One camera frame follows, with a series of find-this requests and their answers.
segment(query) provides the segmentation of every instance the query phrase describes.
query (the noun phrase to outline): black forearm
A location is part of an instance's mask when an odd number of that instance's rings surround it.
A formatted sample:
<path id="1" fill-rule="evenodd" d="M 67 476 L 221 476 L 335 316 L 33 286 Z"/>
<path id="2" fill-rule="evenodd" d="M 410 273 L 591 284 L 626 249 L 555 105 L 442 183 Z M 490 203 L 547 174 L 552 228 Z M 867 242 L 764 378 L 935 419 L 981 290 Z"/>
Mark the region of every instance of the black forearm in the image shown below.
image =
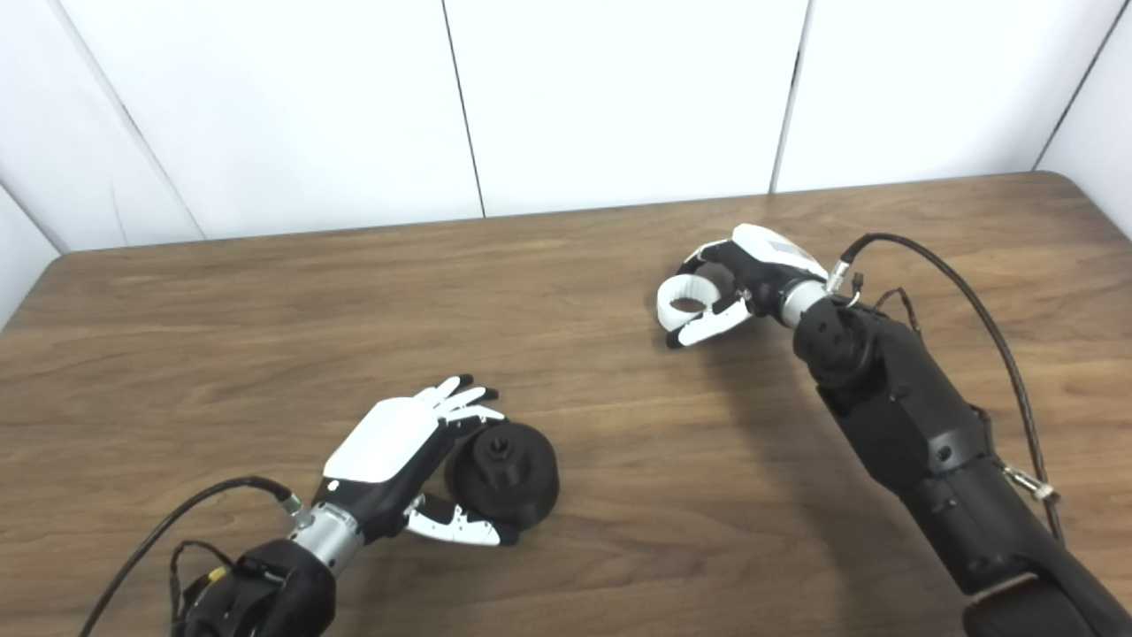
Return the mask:
<path id="1" fill-rule="evenodd" d="M 1062 635 L 1132 634 L 1132 618 L 1006 481 L 988 423 L 907 327 L 823 300 L 803 316 L 795 353 L 869 475 L 908 508 L 960 591 L 1041 582 L 1040 591 L 1020 588 L 1021 601 L 994 619 L 1026 608 L 1031 614 L 1018 617 L 1041 618 Z"/>

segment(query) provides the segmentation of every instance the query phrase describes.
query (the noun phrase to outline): robotic finger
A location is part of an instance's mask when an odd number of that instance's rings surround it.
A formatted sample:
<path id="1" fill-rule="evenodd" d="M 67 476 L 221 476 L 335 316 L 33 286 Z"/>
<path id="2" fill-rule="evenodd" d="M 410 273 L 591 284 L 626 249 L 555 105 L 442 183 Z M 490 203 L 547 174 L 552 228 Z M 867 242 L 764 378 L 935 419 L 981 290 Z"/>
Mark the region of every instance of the robotic finger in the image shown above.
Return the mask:
<path id="1" fill-rule="evenodd" d="M 421 493 L 406 511 L 405 530 L 417 535 L 441 542 L 477 544 L 481 546 L 509 546 L 518 542 L 518 530 L 492 522 L 460 505 Z"/>

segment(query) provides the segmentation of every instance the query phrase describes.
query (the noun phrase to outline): metal connector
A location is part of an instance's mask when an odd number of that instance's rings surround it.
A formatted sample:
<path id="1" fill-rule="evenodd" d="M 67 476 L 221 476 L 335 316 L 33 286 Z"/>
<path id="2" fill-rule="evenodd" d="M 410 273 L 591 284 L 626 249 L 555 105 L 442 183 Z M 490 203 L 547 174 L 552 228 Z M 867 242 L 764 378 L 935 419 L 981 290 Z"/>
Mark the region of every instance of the metal connector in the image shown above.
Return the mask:
<path id="1" fill-rule="evenodd" d="M 841 289 L 841 283 L 846 281 L 846 272 L 849 272 L 849 264 L 838 260 L 830 272 L 830 277 L 825 279 L 825 293 L 832 294 Z"/>
<path id="2" fill-rule="evenodd" d="M 1024 489 L 1026 492 L 1030 494 L 1030 498 L 1037 502 L 1048 501 L 1049 503 L 1056 503 L 1061 500 L 1061 494 L 1057 493 L 1052 484 L 1046 484 L 1021 470 L 1015 470 L 1010 465 L 1003 465 L 1002 473 L 1010 479 L 1011 482 Z"/>
<path id="3" fill-rule="evenodd" d="M 299 515 L 299 511 L 302 510 L 302 500 L 300 500 L 298 496 L 292 493 L 291 497 L 288 498 L 286 500 L 280 500 L 280 506 L 283 507 L 283 510 L 286 511 L 286 515 L 293 518 L 297 515 Z"/>

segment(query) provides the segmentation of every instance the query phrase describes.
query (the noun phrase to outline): white robotic hand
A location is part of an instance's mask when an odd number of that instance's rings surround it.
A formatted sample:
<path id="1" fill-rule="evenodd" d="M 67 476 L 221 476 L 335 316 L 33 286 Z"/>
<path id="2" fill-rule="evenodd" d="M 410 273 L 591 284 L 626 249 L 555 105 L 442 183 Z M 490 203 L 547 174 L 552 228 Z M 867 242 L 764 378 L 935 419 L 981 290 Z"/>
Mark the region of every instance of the white robotic hand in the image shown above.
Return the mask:
<path id="1" fill-rule="evenodd" d="M 714 283 L 695 270 L 718 262 L 735 277 L 735 290 L 720 293 Z M 794 328 L 801 311 L 826 294 L 829 274 L 806 250 L 761 225 L 743 223 L 730 239 L 704 243 L 680 264 L 677 275 L 657 293 L 657 315 L 672 350 L 697 344 L 729 332 L 752 316 L 772 315 Z M 671 305 L 688 298 L 704 304 L 692 313 Z"/>
<path id="2" fill-rule="evenodd" d="M 514 544 L 518 532 L 509 525 L 421 492 L 456 440 L 506 421 L 479 405 L 499 394 L 471 386 L 471 376 L 452 377 L 375 405 L 326 462 L 314 508 L 290 540 L 335 575 L 361 546 L 403 530 L 446 542 Z"/>

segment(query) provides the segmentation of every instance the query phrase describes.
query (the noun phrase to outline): robotic arm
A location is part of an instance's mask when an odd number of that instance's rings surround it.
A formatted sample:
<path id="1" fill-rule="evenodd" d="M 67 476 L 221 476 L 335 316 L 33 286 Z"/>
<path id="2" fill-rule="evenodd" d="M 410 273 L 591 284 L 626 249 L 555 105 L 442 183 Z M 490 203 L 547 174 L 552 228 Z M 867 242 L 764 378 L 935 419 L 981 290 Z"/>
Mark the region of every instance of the robotic arm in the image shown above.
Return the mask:
<path id="1" fill-rule="evenodd" d="M 327 460 L 314 507 L 295 511 L 288 537 L 190 585 L 185 611 L 174 606 L 173 634 L 317 637 L 334 619 L 336 578 L 354 554 L 404 530 L 445 542 L 514 544 L 517 528 L 420 491 L 460 438 L 505 420 L 479 405 L 498 394 L 471 384 L 453 377 L 374 406 Z"/>
<path id="2" fill-rule="evenodd" d="M 829 276 L 790 240 L 743 224 L 685 259 L 679 284 L 692 284 L 705 262 L 730 270 L 736 291 L 679 321 L 659 309 L 668 346 L 694 345 L 752 316 L 794 330 L 795 355 L 868 474 L 904 505 L 959 589 L 978 599 L 963 614 L 969 636 L 1132 635 L 1132 618 L 1010 482 L 1038 500 L 1056 493 L 998 458 L 989 420 L 963 401 L 916 333 L 857 303 L 858 294 L 834 293 L 843 260 Z"/>

